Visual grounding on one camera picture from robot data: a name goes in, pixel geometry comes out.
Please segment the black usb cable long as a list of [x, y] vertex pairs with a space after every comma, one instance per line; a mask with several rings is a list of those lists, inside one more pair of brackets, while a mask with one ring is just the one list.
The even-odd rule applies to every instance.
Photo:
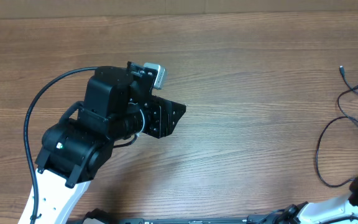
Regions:
[[350, 184], [356, 177], [334, 177], [345, 168], [345, 159], [358, 162], [358, 118], [354, 117], [342, 105], [346, 97], [358, 96], [358, 84], [340, 93], [335, 101], [339, 116], [330, 120], [321, 130], [314, 151], [314, 171], [319, 181], [329, 188], [340, 188]]

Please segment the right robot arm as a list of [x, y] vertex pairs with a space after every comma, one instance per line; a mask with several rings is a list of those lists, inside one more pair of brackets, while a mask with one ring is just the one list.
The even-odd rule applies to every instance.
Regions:
[[358, 223], [358, 176], [350, 193], [323, 202], [292, 205], [273, 218], [272, 223]]

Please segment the black usb cable short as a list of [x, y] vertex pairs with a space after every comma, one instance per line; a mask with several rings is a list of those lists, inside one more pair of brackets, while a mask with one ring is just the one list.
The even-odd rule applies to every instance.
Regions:
[[343, 67], [342, 65], [339, 66], [339, 73], [341, 74], [342, 79], [343, 79], [344, 83], [346, 84], [346, 86], [348, 87], [348, 89], [350, 89], [350, 91], [352, 91], [352, 92], [354, 92], [355, 94], [358, 95], [358, 84], [352, 86], [352, 85], [347, 81], [346, 71], [345, 71], [345, 69], [344, 69], [344, 67]]

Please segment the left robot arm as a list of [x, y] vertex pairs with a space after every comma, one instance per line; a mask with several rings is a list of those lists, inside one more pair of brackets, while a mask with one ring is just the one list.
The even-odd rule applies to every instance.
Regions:
[[183, 104], [153, 95], [167, 70], [156, 63], [91, 67], [85, 97], [73, 103], [44, 133], [36, 158], [26, 152], [32, 179], [21, 223], [66, 223], [97, 171], [116, 148], [144, 133], [171, 135]]

